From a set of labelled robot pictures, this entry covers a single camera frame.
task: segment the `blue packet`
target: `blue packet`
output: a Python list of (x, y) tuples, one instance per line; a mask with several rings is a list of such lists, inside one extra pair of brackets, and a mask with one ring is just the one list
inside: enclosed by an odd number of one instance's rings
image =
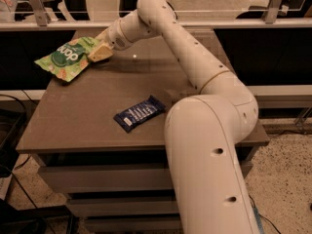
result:
[(129, 133), (143, 122), (165, 112), (166, 106), (156, 97), (142, 101), (128, 109), (116, 114), (114, 120)]

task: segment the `metal post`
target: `metal post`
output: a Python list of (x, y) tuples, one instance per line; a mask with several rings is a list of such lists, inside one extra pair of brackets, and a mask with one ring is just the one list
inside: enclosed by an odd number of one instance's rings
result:
[(265, 23), (272, 24), (275, 22), (281, 3), (282, 0), (270, 0), (267, 11), (263, 14), (263, 20)]
[(48, 14), (46, 13), (46, 10), (42, 1), (41, 0), (29, 0), (29, 3), (32, 7), (37, 24), (39, 26), (47, 26), (50, 21), (50, 18)]

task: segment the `speckled floor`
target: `speckled floor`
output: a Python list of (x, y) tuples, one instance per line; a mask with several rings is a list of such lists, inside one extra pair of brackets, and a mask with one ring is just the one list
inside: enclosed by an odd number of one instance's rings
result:
[[(88, 0), (92, 11), (100, 7), (97, 1)], [(201, 8), (201, 0), (189, 4), (190, 0), (170, 0), (178, 8), (192, 6)], [(207, 6), (211, 8), (228, 8), (229, 4), (237, 8), (246, 8), (246, 0), (209, 0)], [(249, 0), (248, 4), (262, 5), (262, 0)], [(293, 124), (293, 119), (263, 120), (264, 125), (280, 124), (285, 122)], [(26, 159), (20, 155), (18, 164)], [(246, 184), (253, 197), (259, 212), (270, 219), (283, 234), (311, 234), (312, 233), (312, 136), (286, 134), (272, 136), (268, 146), (260, 147), (253, 157), (253, 169), (246, 178)], [(20, 183), (29, 193), (38, 207), (63, 205), (64, 196), (54, 193), (37, 174), (38, 165), (30, 159), (20, 170), (15, 171)], [(16, 209), (32, 209), (32, 204), (24, 196), (18, 185), (12, 181), (7, 201)], [(66, 231), (67, 219), (49, 220), (51, 226), (58, 234)], [(263, 220), (266, 234), (275, 234), (277, 231), (272, 225)], [(77, 233), (88, 234), (84, 228), (83, 219), (79, 222)], [(179, 231), (148, 232), (149, 234), (176, 234)]]

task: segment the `green snack bag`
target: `green snack bag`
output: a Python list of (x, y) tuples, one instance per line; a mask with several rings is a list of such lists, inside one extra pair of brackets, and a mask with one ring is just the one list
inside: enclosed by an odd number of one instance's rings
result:
[(50, 55), (35, 61), (44, 70), (55, 74), (59, 79), (70, 82), (89, 64), (89, 53), (99, 44), (92, 37), (81, 37), (60, 46)]

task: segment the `desk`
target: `desk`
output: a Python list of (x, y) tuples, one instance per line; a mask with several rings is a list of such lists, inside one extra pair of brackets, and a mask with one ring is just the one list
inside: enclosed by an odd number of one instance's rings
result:
[[(70, 85), (53, 79), (18, 152), (35, 157), (40, 176), (67, 197), (76, 216), (92, 217), (85, 222), (92, 232), (177, 229), (163, 128), (172, 105), (194, 94), (163, 39), (143, 40), (91, 65)], [(150, 95), (167, 112), (127, 134), (113, 116)], [(267, 143), (258, 125), (237, 147)]]

